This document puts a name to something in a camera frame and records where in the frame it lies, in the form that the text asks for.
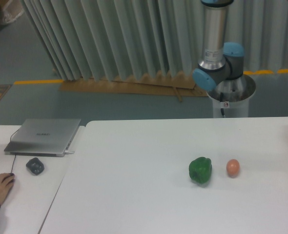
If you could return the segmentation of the person's bare hand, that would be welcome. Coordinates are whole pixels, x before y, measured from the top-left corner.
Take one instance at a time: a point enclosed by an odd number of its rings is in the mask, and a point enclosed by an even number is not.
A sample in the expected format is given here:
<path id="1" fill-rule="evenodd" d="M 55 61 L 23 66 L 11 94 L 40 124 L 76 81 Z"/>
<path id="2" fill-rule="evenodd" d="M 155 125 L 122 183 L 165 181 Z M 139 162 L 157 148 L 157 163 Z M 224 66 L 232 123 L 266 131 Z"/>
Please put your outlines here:
<path id="1" fill-rule="evenodd" d="M 0 174 L 0 205 L 2 205 L 7 198 L 11 188 L 14 185 L 14 181 L 9 183 L 10 173 Z"/>

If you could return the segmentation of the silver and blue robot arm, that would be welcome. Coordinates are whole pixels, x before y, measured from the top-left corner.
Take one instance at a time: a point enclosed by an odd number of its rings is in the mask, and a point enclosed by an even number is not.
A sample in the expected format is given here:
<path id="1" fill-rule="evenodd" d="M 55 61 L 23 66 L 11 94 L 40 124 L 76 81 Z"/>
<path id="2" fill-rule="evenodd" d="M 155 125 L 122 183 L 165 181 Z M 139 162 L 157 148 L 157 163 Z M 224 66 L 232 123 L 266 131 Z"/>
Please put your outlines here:
<path id="1" fill-rule="evenodd" d="M 232 0 L 203 0 L 204 30 L 198 68 L 192 73 L 195 83 L 206 91 L 225 80 L 240 78 L 244 72 L 244 48 L 225 42 L 226 20 Z"/>

